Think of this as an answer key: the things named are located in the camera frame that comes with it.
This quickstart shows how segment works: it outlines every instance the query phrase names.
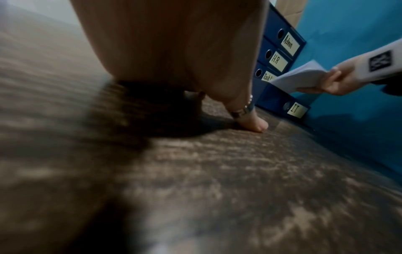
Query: wooden surface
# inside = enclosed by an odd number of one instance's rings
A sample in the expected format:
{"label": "wooden surface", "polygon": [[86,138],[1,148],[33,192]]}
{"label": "wooden surface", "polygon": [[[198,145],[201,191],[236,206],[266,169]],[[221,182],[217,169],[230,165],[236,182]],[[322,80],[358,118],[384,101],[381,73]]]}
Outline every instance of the wooden surface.
{"label": "wooden surface", "polygon": [[400,253],[393,181],[270,114],[116,84],[78,27],[1,6],[0,253]]}

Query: teal wall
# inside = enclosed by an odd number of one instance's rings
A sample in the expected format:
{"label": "teal wall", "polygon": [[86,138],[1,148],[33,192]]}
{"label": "teal wall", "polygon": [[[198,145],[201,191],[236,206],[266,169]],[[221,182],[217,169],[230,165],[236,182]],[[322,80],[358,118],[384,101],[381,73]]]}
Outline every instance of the teal wall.
{"label": "teal wall", "polygon": [[[402,0],[309,0],[297,30],[307,45],[293,68],[314,59],[330,69],[400,39]],[[306,125],[402,173],[402,97],[381,88],[367,85],[342,97],[292,95],[311,105]]]}

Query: handwritten label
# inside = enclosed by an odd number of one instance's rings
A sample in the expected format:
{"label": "handwritten label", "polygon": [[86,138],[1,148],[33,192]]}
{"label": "handwritten label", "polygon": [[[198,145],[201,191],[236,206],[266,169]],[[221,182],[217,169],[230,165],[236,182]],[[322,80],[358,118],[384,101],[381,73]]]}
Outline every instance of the handwritten label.
{"label": "handwritten label", "polygon": [[273,54],[269,63],[281,72],[285,69],[286,65],[288,65],[288,61],[286,61],[277,51]]}
{"label": "handwritten label", "polygon": [[281,45],[292,55],[296,54],[297,50],[300,47],[300,44],[293,38],[293,36],[288,32],[283,39]]}
{"label": "handwritten label", "polygon": [[270,82],[271,80],[274,80],[276,78],[277,78],[277,76],[275,76],[274,74],[272,74],[268,71],[265,71],[265,74],[261,80],[265,81],[265,82]]}
{"label": "handwritten label", "polygon": [[289,109],[288,114],[297,118],[302,118],[309,109],[295,102]]}

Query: desk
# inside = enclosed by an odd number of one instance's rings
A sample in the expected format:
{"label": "desk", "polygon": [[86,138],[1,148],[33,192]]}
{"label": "desk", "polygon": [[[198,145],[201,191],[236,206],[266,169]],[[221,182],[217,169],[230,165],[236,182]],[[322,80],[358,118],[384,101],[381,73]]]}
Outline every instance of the desk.
{"label": "desk", "polygon": [[111,82],[78,27],[1,10],[0,253],[402,249],[400,187],[325,140]]}

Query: paper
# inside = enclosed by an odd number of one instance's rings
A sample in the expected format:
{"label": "paper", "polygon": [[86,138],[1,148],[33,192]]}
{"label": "paper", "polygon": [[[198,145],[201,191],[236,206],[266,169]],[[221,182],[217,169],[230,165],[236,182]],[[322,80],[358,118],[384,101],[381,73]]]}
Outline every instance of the paper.
{"label": "paper", "polygon": [[281,89],[282,91],[291,94],[296,92],[298,87],[315,87],[327,71],[316,61],[309,61],[305,65],[300,66],[290,72],[282,74],[270,83]]}

